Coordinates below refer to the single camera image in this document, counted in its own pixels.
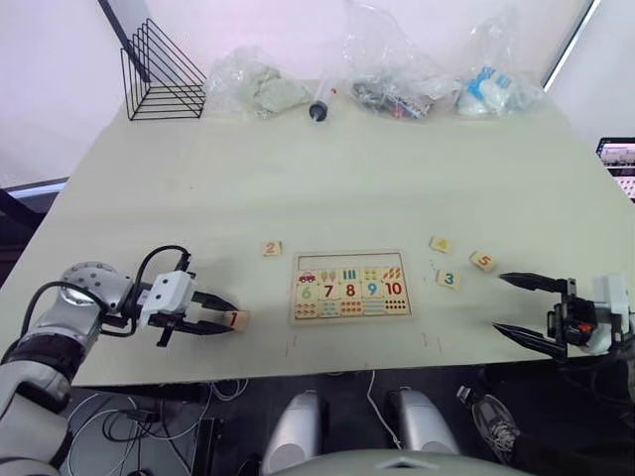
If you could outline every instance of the shoe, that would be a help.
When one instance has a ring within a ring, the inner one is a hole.
[[[512,460],[514,443],[520,434],[516,421],[498,399],[485,395],[472,406],[478,432],[503,464]]]

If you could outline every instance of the white cable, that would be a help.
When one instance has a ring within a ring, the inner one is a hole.
[[[249,379],[245,379],[245,386],[242,388],[240,387],[240,380],[236,379],[236,392],[234,392],[232,395],[223,394],[222,392],[218,390],[218,387],[216,387],[214,383],[211,384],[211,387],[213,388],[219,400],[221,400],[222,402],[231,402],[232,400],[235,400],[238,397],[240,397],[245,392],[245,390],[247,390],[248,385],[249,385]]]
[[[366,392],[366,399],[368,399],[368,403],[370,403],[370,406],[375,411],[375,414],[379,418],[379,421],[381,421],[381,424],[384,425],[384,428],[386,428],[386,431],[388,431],[390,433],[390,435],[393,437],[393,442],[395,443],[395,446],[397,446],[397,448],[399,448],[399,449],[402,449],[401,441],[399,441],[399,438],[397,437],[395,432],[390,428],[390,426],[388,426],[388,423],[386,422],[386,420],[381,416],[381,413],[379,413],[379,409],[377,409],[377,406],[375,405],[375,402],[373,401],[372,397],[370,396],[370,392],[373,390],[373,385],[374,384],[375,384],[375,371],[373,370],[372,374],[371,374],[371,378],[370,378],[370,385],[368,386],[368,392]]]
[[[77,405],[77,407],[75,407],[73,409],[72,412],[70,412],[70,415],[68,416],[68,422],[70,422],[72,420],[72,418],[75,416],[75,414],[77,413],[77,411],[84,406],[84,404],[87,404],[88,402],[90,402],[92,399],[94,399],[95,397],[99,397],[101,394],[92,394],[90,397],[86,397],[85,399],[83,399],[79,405]]]
[[[90,397],[86,398],[85,400],[83,400],[77,407],[75,407],[75,409],[72,411],[72,413],[70,414],[70,416],[68,416],[68,421],[70,421],[70,419],[73,417],[73,415],[75,414],[75,412],[77,411],[77,409],[79,407],[81,407],[83,404],[85,404],[86,402],[88,402],[89,400],[94,399],[96,396],[98,396],[100,394],[93,394]],[[130,397],[128,397],[128,400],[130,401],[130,403],[132,404],[132,406],[137,409],[137,404],[135,404],[134,400],[132,400]],[[72,456],[72,450],[75,447],[75,443],[77,442],[77,437],[81,434],[82,431],[84,431],[89,424],[91,424],[93,421],[95,421],[98,417],[102,417],[104,415],[108,415],[108,414],[112,414],[112,413],[116,413],[116,412],[121,412],[121,410],[117,410],[117,409],[113,409],[113,410],[104,410],[103,412],[99,412],[97,415],[92,416],[91,418],[89,418],[87,421],[85,421],[77,430],[77,432],[74,434],[73,438],[72,438],[72,443],[70,444],[70,448],[68,449],[68,456],[66,457],[66,469],[68,470],[68,474],[70,476],[74,476],[74,473],[72,472],[72,469],[70,468],[70,458]],[[112,476],[115,471],[117,471],[122,464],[125,463],[126,459],[128,458],[128,455],[130,454],[130,451],[132,451],[133,446],[130,446],[130,448],[127,448],[127,451],[124,453],[123,457],[121,458],[121,460],[117,463],[117,465],[112,468],[110,471],[108,471],[108,473],[106,473],[105,476]]]
[[[185,431],[177,434],[176,436],[170,436],[170,437],[163,437],[163,436],[156,436],[152,433],[148,433],[148,436],[150,436],[153,439],[160,439],[162,441],[169,441],[169,440],[173,440],[173,439],[177,439],[177,438],[181,438],[182,436],[185,436],[186,434],[188,434],[190,431],[192,431],[193,429],[196,428],[196,425],[200,423],[200,421],[202,420],[202,418],[205,416],[205,414],[207,413],[207,409],[209,409],[209,404],[211,403],[211,394],[213,393],[212,389],[209,389],[209,395],[207,396],[207,403],[205,404],[205,408],[203,409],[203,411],[200,413],[200,416],[196,419],[196,421]]]
[[[99,417],[103,417],[104,415],[108,415],[108,414],[114,414],[120,412],[119,410],[104,410],[103,412],[99,412],[97,415],[92,416],[91,418],[88,419],[88,421],[86,423],[84,423],[82,426],[79,427],[79,430],[77,431],[77,433],[75,434],[74,438],[72,439],[72,443],[70,444],[70,448],[68,449],[68,457],[66,458],[66,469],[68,470],[68,474],[70,476],[74,476],[74,473],[72,472],[72,469],[70,468],[70,458],[72,456],[72,450],[75,447],[75,443],[77,442],[77,437],[92,423],[94,422],[96,419],[98,419]],[[121,458],[121,460],[117,463],[117,465],[112,468],[110,471],[108,471],[108,473],[106,473],[105,476],[112,476],[115,471],[117,471],[119,469],[119,467],[126,461],[126,458],[128,457],[128,455],[130,454],[130,451],[132,450],[132,446],[128,449],[128,451],[126,452],[126,454],[124,454],[123,458]]]

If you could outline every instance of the plastic bag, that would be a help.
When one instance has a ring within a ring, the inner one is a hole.
[[[218,61],[205,83],[211,114],[266,118],[311,100],[299,82],[282,77],[271,63],[255,48],[236,49]]]
[[[397,119],[422,119],[453,106],[461,82],[419,51],[390,13],[350,0],[345,7],[343,56],[355,101]]]
[[[464,88],[456,101],[458,114],[488,117],[524,111],[544,96],[515,63],[517,32],[512,7],[472,30],[465,49]]]

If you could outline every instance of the red number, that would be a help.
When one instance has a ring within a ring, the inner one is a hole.
[[[400,295],[404,290],[401,283],[386,283],[386,288],[388,288],[389,295]]]

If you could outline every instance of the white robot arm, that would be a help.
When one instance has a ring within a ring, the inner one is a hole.
[[[153,285],[120,275],[103,263],[88,262],[66,270],[60,281],[41,287],[32,299],[20,339],[5,353],[0,365],[0,474],[57,475],[72,435],[65,408],[70,383],[100,334],[126,337],[142,326],[163,328],[158,346],[166,346],[174,331],[215,334],[234,330],[230,322],[189,322],[186,310],[192,301],[202,307],[236,311],[229,302],[194,290],[193,275],[186,273],[190,254],[180,247],[177,269],[159,275]],[[31,313],[40,295],[59,289],[53,306],[29,328]],[[108,326],[125,332],[107,330]]]

